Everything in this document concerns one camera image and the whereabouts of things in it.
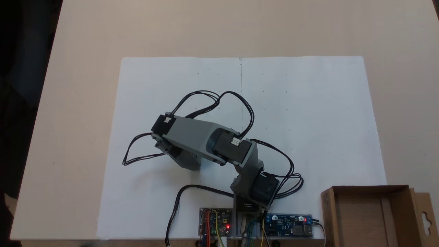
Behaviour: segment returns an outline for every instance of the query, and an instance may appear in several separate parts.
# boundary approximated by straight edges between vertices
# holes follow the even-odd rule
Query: wire bundle
[[[150,133],[140,134],[140,135],[134,137],[134,139],[131,141],[130,145],[128,145],[128,149],[126,150],[125,157],[123,158],[123,161],[122,161],[122,165],[127,166],[127,165],[132,164],[134,162],[137,162],[139,160],[148,160],[148,159],[152,159],[152,158],[155,158],[155,157],[159,157],[159,156],[165,155],[164,153],[156,153],[156,154],[150,154],[150,155],[146,155],[146,156],[136,157],[136,158],[130,159],[129,161],[126,161],[126,159],[128,158],[128,153],[130,152],[130,148],[133,145],[133,143],[135,141],[137,141],[138,139],[144,137],[144,136],[149,136],[149,135],[152,135],[152,134],[153,133],[150,132]]]
[[[273,145],[271,145],[269,143],[266,143],[266,142],[263,142],[263,141],[260,141],[260,140],[257,140],[257,139],[251,139],[251,141],[254,141],[254,142],[258,143],[258,144],[264,145],[264,146],[266,146],[268,148],[271,148],[271,149],[273,149],[275,151],[278,151],[280,154],[285,156],[288,159],[289,163],[290,163],[290,169],[289,169],[288,173],[285,176],[274,175],[274,174],[271,174],[271,173],[268,173],[268,172],[264,172],[263,173],[266,176],[274,176],[276,178],[283,178],[282,181],[280,182],[277,190],[276,190],[276,194],[274,195],[275,199],[285,198],[285,197],[287,197],[289,195],[292,195],[292,194],[296,193],[298,190],[300,190],[300,188],[302,188],[304,180],[303,180],[301,174],[294,173],[294,169],[295,169],[294,163],[290,159],[290,157],[288,157],[288,155],[286,155],[284,152],[282,152],[281,150],[277,149],[275,146],[273,146]],[[291,187],[287,191],[279,192],[281,190],[281,188],[284,186],[284,184],[290,178],[299,178],[299,181],[296,183],[296,185],[294,185],[293,187]]]
[[[195,95],[195,94],[204,94],[206,96],[209,96],[210,98],[212,98],[215,101],[215,103],[213,103],[212,105],[210,105],[208,107],[205,107],[203,109],[200,109],[198,111],[195,111],[195,112],[187,115],[186,116],[187,118],[193,119],[193,118],[196,118],[199,115],[202,115],[202,114],[205,114],[205,113],[208,113],[208,112],[212,111],[213,109],[215,109],[220,104],[221,98],[224,95],[232,94],[232,95],[236,96],[242,102],[242,104],[247,108],[248,113],[250,114],[250,123],[248,124],[247,128],[241,134],[238,135],[238,138],[242,139],[250,131],[250,129],[252,128],[253,123],[255,122],[255,113],[254,113],[252,107],[250,106],[250,104],[241,95],[239,95],[238,93],[233,92],[233,91],[226,91],[226,92],[222,93],[221,95],[218,95],[217,93],[214,93],[212,91],[207,91],[207,90],[201,90],[201,91],[195,91],[195,92],[189,93],[178,103],[178,105],[175,107],[175,109],[171,112],[171,115],[174,115],[175,112],[181,107],[181,105],[188,98],[190,98],[192,95]]]

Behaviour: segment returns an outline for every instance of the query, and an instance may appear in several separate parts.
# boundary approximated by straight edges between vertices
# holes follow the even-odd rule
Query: red wire
[[[207,212],[207,218],[206,218],[206,231],[207,231],[207,236],[206,236],[206,246],[209,247],[210,246],[210,211]]]

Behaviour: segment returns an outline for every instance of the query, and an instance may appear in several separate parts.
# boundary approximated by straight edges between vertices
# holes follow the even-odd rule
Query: circuit board
[[[268,236],[313,236],[313,223],[310,214],[267,214],[265,229]]]
[[[232,232],[232,209],[231,208],[200,208],[198,216],[198,234],[206,234],[206,219],[209,220],[211,236],[216,236],[216,214],[218,212],[219,235],[229,236]]]

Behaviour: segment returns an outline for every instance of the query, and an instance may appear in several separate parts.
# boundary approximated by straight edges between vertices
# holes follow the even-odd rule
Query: table
[[[13,239],[96,239],[123,57],[364,56],[389,184],[439,214],[439,23],[431,0],[65,0]]]

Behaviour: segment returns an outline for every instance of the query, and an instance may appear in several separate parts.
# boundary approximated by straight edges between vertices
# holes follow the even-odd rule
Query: cardboard box
[[[333,186],[321,198],[327,247],[439,246],[429,193],[408,185]]]

